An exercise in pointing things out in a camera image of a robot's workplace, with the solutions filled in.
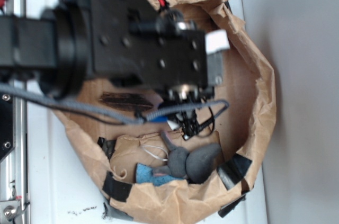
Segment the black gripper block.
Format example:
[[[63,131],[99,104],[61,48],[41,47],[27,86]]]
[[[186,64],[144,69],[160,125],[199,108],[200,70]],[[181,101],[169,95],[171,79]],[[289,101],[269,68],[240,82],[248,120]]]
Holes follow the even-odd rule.
[[[206,34],[175,9],[148,0],[60,0],[86,54],[85,77],[115,86],[178,94],[211,94],[211,56],[229,49],[226,30]]]

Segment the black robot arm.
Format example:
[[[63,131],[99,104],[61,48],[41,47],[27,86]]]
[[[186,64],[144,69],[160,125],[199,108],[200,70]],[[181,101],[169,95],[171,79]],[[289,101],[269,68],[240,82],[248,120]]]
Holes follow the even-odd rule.
[[[60,0],[39,19],[1,17],[1,81],[35,79],[58,99],[98,78],[162,93],[209,90],[229,47],[225,30],[205,33],[148,0]]]

